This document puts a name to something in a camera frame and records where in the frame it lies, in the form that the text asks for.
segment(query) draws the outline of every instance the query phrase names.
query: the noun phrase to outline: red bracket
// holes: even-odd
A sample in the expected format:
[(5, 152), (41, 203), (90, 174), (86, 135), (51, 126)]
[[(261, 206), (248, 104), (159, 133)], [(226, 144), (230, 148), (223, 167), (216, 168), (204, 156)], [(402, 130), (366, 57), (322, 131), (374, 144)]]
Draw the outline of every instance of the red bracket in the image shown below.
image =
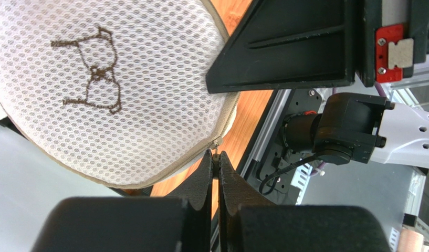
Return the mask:
[(376, 31), (376, 81), (379, 83), (402, 80), (402, 68), (388, 69), (388, 43), (404, 38), (404, 25), (385, 26)]

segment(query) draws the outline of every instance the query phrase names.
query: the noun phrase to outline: silver screw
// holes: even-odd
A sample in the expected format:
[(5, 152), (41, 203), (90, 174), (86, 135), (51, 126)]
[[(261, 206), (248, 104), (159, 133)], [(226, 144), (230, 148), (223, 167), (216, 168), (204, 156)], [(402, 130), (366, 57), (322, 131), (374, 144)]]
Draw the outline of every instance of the silver screw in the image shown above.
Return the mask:
[(386, 40), (384, 38), (378, 39), (378, 45), (383, 46), (385, 45), (385, 43), (386, 43)]
[(386, 69), (385, 69), (385, 68), (383, 68), (383, 67), (381, 67), (381, 68), (379, 68), (379, 69), (378, 69), (378, 73), (379, 73), (380, 75), (384, 75), (384, 74), (386, 73)]

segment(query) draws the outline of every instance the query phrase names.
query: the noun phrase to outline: black cable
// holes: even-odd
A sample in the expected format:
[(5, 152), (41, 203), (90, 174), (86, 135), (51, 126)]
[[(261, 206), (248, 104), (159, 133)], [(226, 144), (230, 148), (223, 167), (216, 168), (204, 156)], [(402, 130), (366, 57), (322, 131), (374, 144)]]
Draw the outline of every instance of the black cable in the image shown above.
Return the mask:
[(266, 178), (261, 182), (261, 185), (259, 186), (259, 192), (260, 192), (261, 194), (263, 194), (263, 195), (268, 195), (268, 194), (269, 194), (269, 193), (271, 193), (271, 192), (273, 191), (273, 189), (275, 188), (275, 187), (273, 186), (273, 189), (272, 189), (272, 188), (270, 188), (270, 190), (269, 190), (268, 192), (263, 193), (264, 186), (265, 186), (265, 185), (266, 185), (270, 180), (274, 179), (273, 184), (275, 184), (275, 185), (276, 185), (276, 181), (277, 181), (277, 178), (276, 178), (276, 177), (281, 176), (281, 175), (283, 175), (283, 174), (285, 174), (285, 173), (287, 173), (287, 172), (290, 172), (291, 170), (296, 169), (296, 168), (297, 168), (297, 167), (299, 167), (299, 166), (302, 166), (302, 165), (307, 164), (307, 163), (309, 163), (309, 162), (315, 161), (316, 159), (317, 159), (317, 156), (316, 156), (316, 155), (309, 156), (309, 157), (307, 157), (307, 158), (305, 158), (305, 159), (303, 159), (303, 160), (300, 160), (300, 161), (298, 161), (298, 162), (295, 162), (295, 163), (293, 163), (293, 164), (291, 164), (291, 165), (289, 165), (289, 166), (287, 166), (287, 167), (284, 167), (283, 169), (281, 169), (281, 170), (279, 170), (279, 171), (276, 171), (276, 172), (274, 172), (274, 173), (270, 174), (269, 176), (267, 176), (267, 177), (266, 177)]

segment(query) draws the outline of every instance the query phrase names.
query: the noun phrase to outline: embroidered design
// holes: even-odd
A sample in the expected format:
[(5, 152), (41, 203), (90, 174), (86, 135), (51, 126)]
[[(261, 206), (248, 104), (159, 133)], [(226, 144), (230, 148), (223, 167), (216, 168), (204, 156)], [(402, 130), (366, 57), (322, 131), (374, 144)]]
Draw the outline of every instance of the embroidered design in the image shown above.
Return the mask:
[(117, 51), (113, 45), (112, 32), (98, 27), (98, 33), (76, 40), (51, 41), (52, 47), (76, 47), (91, 76), (83, 99), (65, 98), (64, 105), (85, 104), (108, 109), (111, 114), (121, 110), (121, 88), (115, 79), (113, 68), (117, 64)]

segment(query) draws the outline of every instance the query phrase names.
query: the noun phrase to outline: orange wooden table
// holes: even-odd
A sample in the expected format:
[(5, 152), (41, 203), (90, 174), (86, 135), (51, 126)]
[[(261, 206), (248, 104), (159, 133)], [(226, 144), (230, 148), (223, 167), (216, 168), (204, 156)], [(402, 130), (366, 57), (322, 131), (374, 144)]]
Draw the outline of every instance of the orange wooden table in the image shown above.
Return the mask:
[[(212, 0), (214, 7), (219, 12), (224, 24), (231, 34), (251, 0)], [(255, 131), (256, 125), (267, 105), (272, 91), (248, 91), (240, 94), (237, 105), (237, 116), (233, 127), (224, 137), (224, 142), (219, 146), (218, 151), (226, 151), (233, 167), (236, 169), (245, 148)], [(154, 185), (151, 196), (165, 196), (174, 190), (187, 177), (189, 177), (198, 167), (200, 160), (183, 171), (179, 175), (162, 181)], [(213, 182), (213, 202), (212, 215), (215, 214), (218, 206), (218, 183)]]

